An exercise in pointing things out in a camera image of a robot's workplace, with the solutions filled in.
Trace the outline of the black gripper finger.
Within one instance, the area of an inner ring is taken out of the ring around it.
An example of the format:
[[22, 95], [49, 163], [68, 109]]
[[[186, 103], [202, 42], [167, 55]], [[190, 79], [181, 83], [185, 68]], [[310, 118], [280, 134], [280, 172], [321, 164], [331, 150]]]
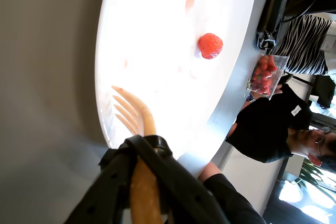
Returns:
[[99, 163], [98, 177], [65, 223], [123, 223], [136, 156], [126, 143], [108, 149]]
[[215, 197], [172, 156], [156, 135], [125, 140], [138, 155], [131, 185], [133, 223], [162, 223], [160, 193], [167, 200], [172, 223], [228, 223]]

